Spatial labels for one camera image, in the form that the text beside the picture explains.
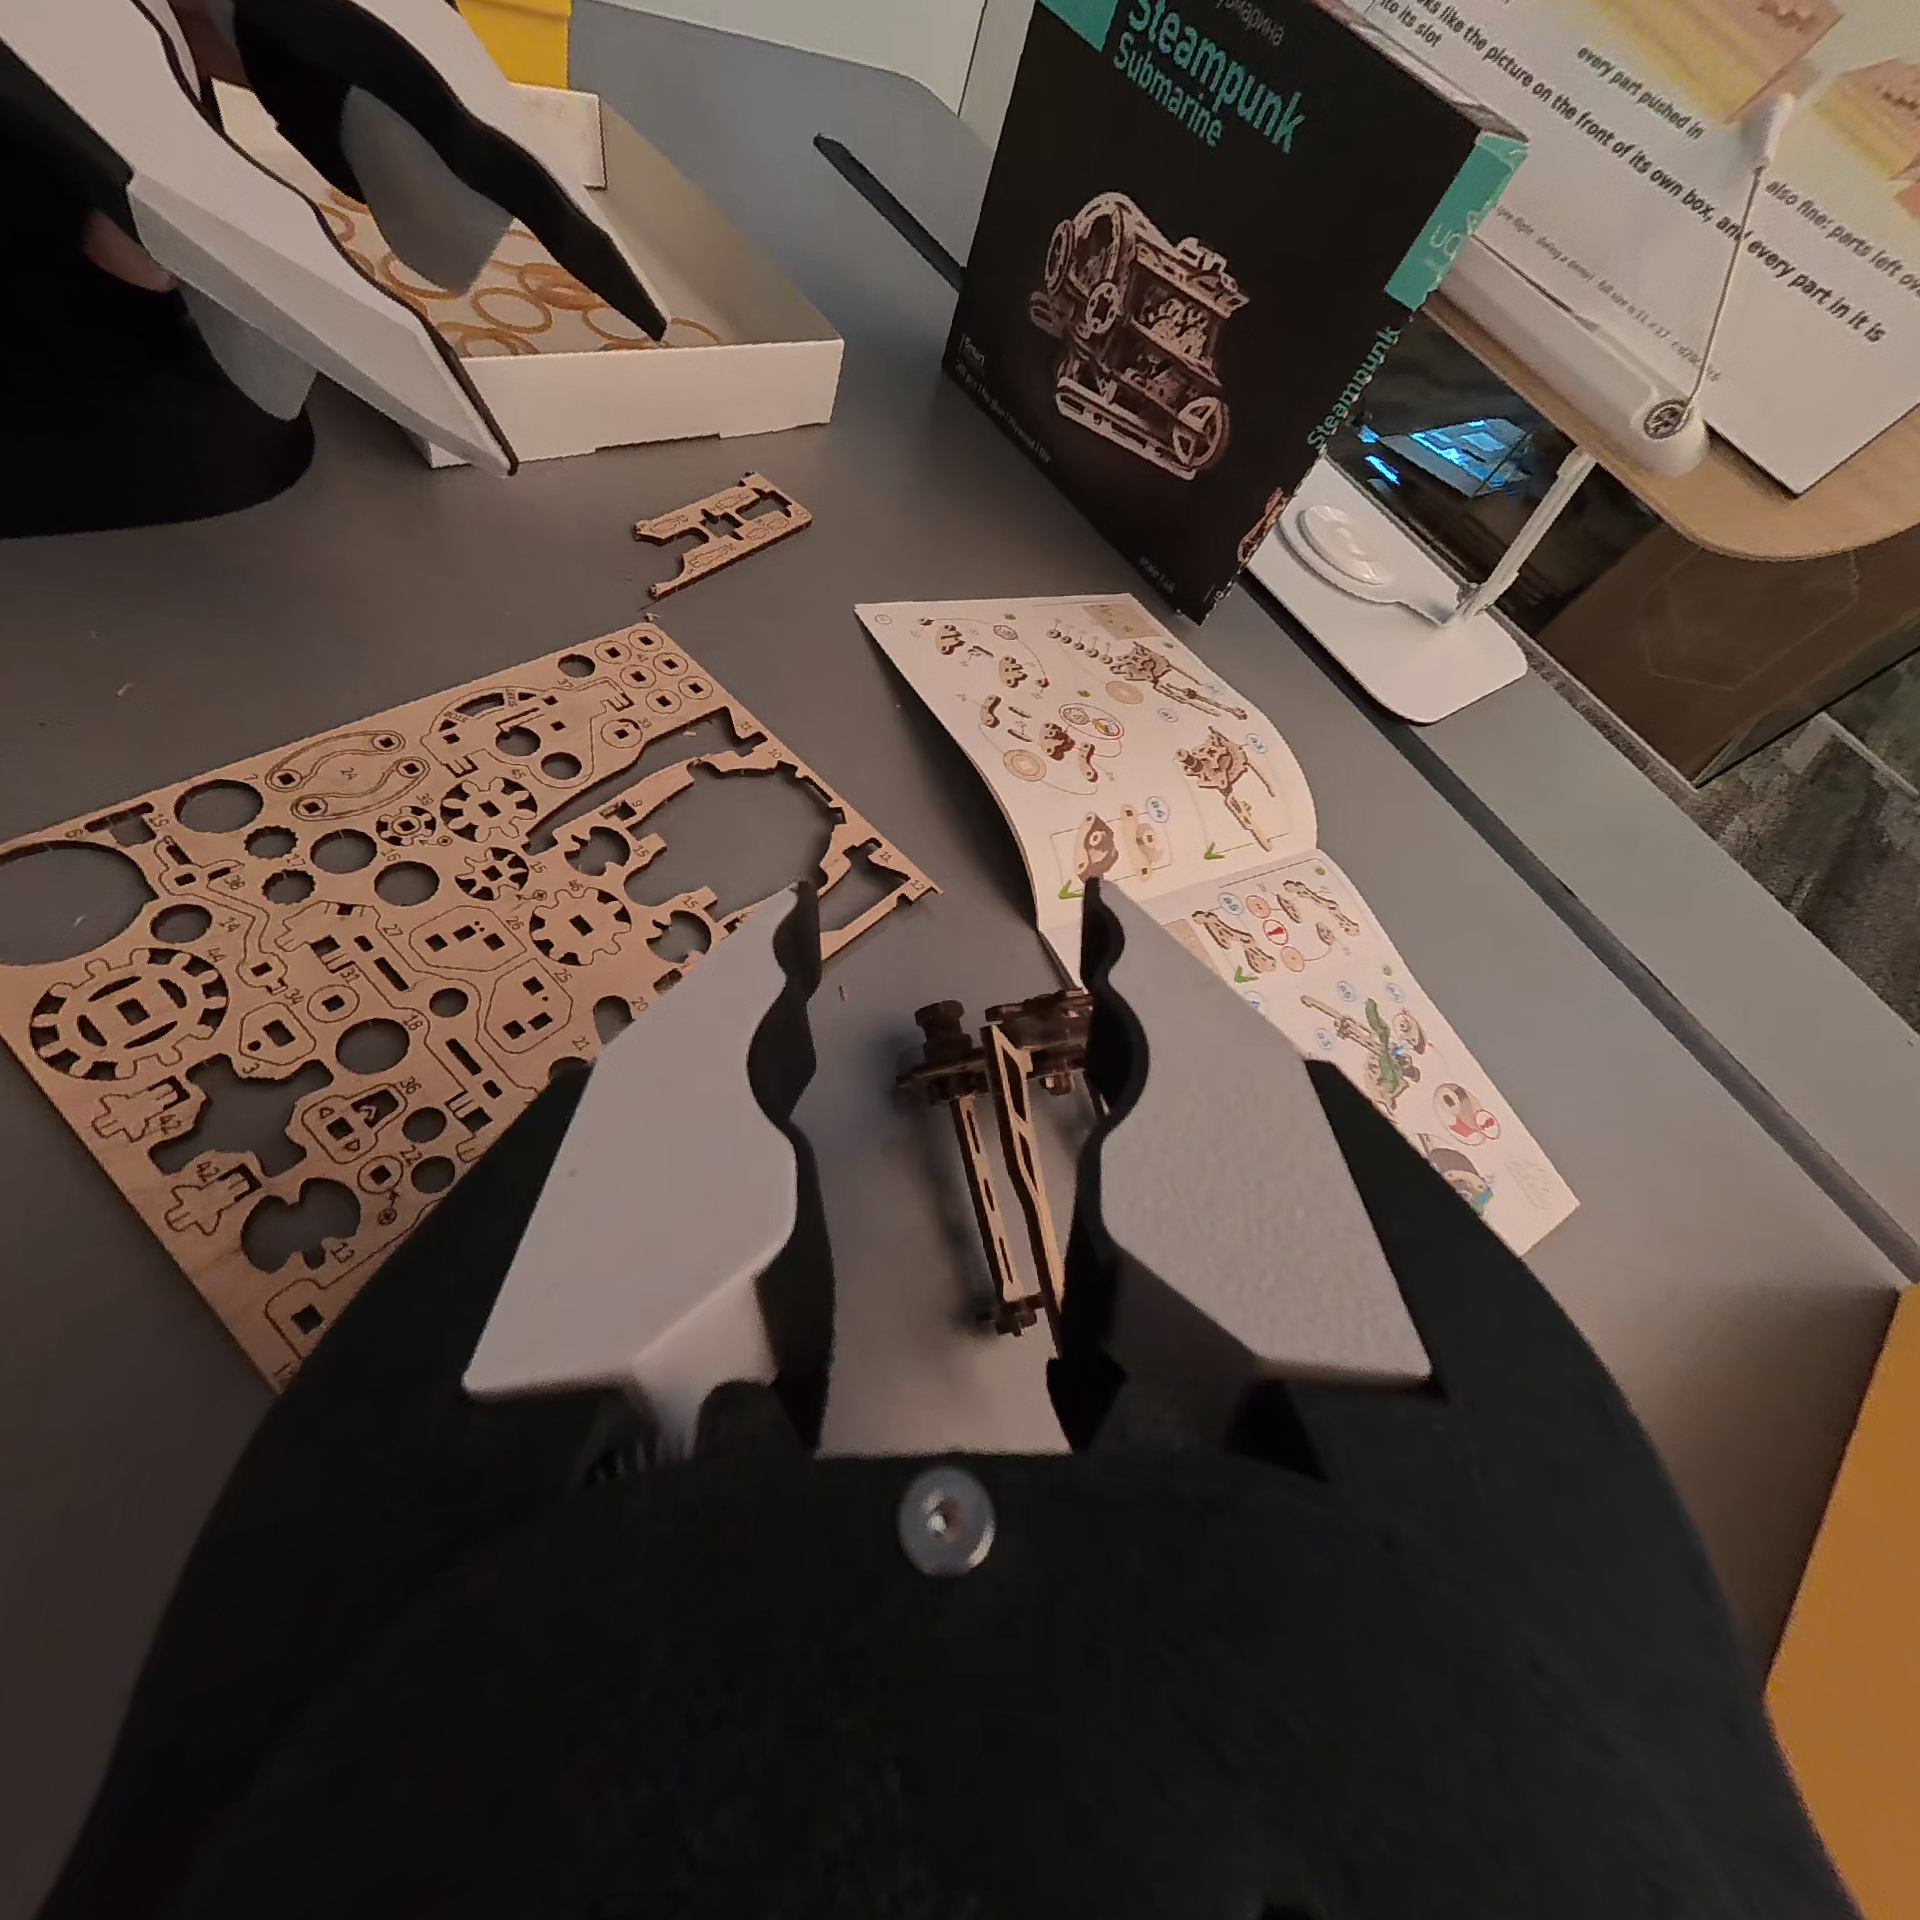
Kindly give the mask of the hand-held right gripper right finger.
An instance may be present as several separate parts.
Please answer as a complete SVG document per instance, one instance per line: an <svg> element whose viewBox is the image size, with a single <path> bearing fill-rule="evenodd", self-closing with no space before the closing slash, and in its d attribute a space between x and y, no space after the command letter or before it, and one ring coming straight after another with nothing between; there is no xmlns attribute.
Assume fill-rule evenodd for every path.
<svg viewBox="0 0 1920 1920"><path fill-rule="evenodd" d="M1058 1356L1066 1443L1134 1393L1217 1445L1281 1380L1432 1377L1302 1053L1109 881L1082 899L1088 1083Z"/></svg>

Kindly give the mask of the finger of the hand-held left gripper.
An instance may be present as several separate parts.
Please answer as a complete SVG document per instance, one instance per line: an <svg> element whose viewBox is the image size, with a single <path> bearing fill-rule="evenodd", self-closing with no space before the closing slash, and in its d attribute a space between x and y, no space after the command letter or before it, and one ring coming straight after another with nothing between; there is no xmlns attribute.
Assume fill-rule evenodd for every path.
<svg viewBox="0 0 1920 1920"><path fill-rule="evenodd" d="M566 274L664 337L638 258L453 5L234 3L231 41L278 130L367 205L407 268L463 290L518 221Z"/></svg>
<svg viewBox="0 0 1920 1920"><path fill-rule="evenodd" d="M167 5L5 3L2 41L130 169L138 242L260 410L300 413L325 375L478 468L516 467L440 337L351 265L305 195L229 142Z"/></svg>

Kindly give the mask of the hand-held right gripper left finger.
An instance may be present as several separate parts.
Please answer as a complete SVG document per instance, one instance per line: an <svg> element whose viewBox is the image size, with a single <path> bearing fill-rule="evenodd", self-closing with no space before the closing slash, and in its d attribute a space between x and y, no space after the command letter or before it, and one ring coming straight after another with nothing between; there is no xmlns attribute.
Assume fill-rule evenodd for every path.
<svg viewBox="0 0 1920 1920"><path fill-rule="evenodd" d="M796 1108L815 1071L817 897L756 902L663 1007L609 1043L463 1373L506 1401L612 1388L693 1452L714 1388L767 1385L821 1445L832 1249Z"/></svg>

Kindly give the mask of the dark wooden model assembly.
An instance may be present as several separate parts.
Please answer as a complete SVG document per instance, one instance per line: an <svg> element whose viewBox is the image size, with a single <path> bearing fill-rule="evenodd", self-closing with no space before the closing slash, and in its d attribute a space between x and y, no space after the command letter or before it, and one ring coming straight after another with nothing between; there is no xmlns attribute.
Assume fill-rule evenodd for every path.
<svg viewBox="0 0 1920 1920"><path fill-rule="evenodd" d="M969 1026L954 998L913 1012L921 1055L895 1089L943 1108L957 1143L992 1298L980 1319L1001 1335L1058 1333L1064 1252L1042 1170L1034 1092L1073 1098L1093 1121L1088 1083L1093 998L1081 988L1001 1001Z"/></svg>

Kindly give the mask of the small wooden model part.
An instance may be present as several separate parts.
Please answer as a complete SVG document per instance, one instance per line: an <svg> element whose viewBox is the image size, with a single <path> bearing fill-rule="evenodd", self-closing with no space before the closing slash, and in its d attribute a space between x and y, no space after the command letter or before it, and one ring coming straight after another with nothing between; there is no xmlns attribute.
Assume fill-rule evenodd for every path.
<svg viewBox="0 0 1920 1920"><path fill-rule="evenodd" d="M809 525L810 513L790 492L761 471L744 471L733 486L693 499L672 513L638 518L633 540L642 543L693 540L693 546L679 554L679 571L649 588L650 598L663 601Z"/></svg>

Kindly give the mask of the black model kit box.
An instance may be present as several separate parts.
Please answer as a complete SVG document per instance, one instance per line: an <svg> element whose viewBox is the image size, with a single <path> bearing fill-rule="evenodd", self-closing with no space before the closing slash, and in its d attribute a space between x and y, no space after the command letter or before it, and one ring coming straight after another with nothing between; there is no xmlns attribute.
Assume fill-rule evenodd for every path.
<svg viewBox="0 0 1920 1920"><path fill-rule="evenodd" d="M1525 153L1351 7L1034 5L943 363L1201 619Z"/></svg>

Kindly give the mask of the person's left hand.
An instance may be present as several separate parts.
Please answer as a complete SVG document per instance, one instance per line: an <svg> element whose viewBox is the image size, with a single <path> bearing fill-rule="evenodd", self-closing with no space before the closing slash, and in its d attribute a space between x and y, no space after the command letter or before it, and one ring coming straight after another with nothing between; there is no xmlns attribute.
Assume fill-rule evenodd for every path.
<svg viewBox="0 0 1920 1920"><path fill-rule="evenodd" d="M89 209L79 228L79 251L100 273L153 294L177 290L177 277L167 273L138 242L132 212Z"/></svg>

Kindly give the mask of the plywood sheet with rings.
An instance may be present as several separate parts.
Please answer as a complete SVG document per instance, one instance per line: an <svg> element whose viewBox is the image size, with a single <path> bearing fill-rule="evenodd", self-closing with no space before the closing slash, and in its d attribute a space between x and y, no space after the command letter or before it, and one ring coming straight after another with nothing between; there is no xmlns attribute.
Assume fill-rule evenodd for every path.
<svg viewBox="0 0 1920 1920"><path fill-rule="evenodd" d="M364 204L325 182L300 156L272 158L269 166L320 205L360 274L408 305L463 359L721 343L721 333L700 319L672 319L661 341L649 338L566 274L521 225L504 231L469 290L440 287L399 261Z"/></svg>

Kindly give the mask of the yellow box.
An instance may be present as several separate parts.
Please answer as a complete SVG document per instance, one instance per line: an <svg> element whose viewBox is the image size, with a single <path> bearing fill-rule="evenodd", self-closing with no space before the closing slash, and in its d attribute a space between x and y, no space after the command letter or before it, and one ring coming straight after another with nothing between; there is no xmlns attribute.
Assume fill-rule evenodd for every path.
<svg viewBox="0 0 1920 1920"><path fill-rule="evenodd" d="M460 0L455 7L510 83L568 87L568 0Z"/></svg>
<svg viewBox="0 0 1920 1920"><path fill-rule="evenodd" d="M1766 1713L1856 1907L1917 1916L1917 1287L1863 1395L1766 1675Z"/></svg>

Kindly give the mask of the white cardboard tray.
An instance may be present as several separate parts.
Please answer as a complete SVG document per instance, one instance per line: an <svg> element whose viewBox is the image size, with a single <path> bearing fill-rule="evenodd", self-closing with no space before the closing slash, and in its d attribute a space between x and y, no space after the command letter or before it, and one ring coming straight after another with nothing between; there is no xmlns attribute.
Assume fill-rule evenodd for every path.
<svg viewBox="0 0 1920 1920"><path fill-rule="evenodd" d="M300 156L252 92L213 90L238 146L264 166ZM700 319L721 333L719 345L649 351L460 356L518 459L829 421L840 337L775 258L596 95L529 85L516 93L638 254L668 323Z"/></svg>

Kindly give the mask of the large cut-out plywood sheet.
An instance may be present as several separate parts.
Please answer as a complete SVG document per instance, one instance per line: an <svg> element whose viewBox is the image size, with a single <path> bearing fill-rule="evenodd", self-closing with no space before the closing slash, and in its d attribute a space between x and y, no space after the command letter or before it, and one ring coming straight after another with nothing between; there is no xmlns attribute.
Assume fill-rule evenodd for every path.
<svg viewBox="0 0 1920 1920"><path fill-rule="evenodd" d="M356 1290L568 1065L726 940L714 861L658 887L702 778L822 831L833 956L937 891L653 621L5 843L108 857L126 917L5 962L5 1043L254 1366Z"/></svg>

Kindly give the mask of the illustrated instruction booklet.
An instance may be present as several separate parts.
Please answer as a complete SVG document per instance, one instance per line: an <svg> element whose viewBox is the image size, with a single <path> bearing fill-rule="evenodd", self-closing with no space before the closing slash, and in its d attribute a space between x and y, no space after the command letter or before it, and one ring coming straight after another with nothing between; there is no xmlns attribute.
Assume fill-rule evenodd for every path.
<svg viewBox="0 0 1920 1920"><path fill-rule="evenodd" d="M1514 1254L1572 1217L1570 1187L1317 845L1279 730L1132 595L854 615L993 794L1070 981L1085 884L1111 881L1336 1065Z"/></svg>

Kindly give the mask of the white flat object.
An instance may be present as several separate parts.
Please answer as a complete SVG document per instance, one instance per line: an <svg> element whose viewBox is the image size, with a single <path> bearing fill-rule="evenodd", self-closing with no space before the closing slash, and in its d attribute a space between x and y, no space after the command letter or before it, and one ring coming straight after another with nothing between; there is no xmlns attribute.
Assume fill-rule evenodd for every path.
<svg viewBox="0 0 1920 1920"><path fill-rule="evenodd" d="M1522 529L1481 583L1462 586L1428 557L1356 485L1318 462L1252 556L1252 578L1390 714L1430 724L1514 681L1526 663L1496 598L1566 514L1598 467L1598 449L1660 476L1698 468L1710 428L1663 443L1644 436L1649 406L1682 398L1648 362L1598 323L1578 317L1537 282L1466 242L1430 294L1441 317L1462 317L1570 402L1589 428Z"/></svg>

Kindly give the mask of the wooden side table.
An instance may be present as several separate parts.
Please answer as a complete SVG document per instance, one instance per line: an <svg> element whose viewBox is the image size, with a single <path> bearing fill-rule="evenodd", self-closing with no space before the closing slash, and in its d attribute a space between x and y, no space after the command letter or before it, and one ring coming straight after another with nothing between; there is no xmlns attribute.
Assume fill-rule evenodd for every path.
<svg viewBox="0 0 1920 1920"><path fill-rule="evenodd" d="M1682 778L1728 773L1912 657L1914 412L1801 497L1720 442L1660 476L1453 302L1428 310L1652 516L1578 593L1526 609L1522 631Z"/></svg>

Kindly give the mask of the printed instruction sign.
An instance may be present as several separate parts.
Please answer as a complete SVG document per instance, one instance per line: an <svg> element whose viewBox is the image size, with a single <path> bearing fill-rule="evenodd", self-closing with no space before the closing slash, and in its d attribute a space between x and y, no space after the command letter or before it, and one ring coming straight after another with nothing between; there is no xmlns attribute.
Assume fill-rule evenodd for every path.
<svg viewBox="0 0 1920 1920"><path fill-rule="evenodd" d="M1526 138L1478 242L1801 497L1917 396L1917 5L1352 5Z"/></svg>

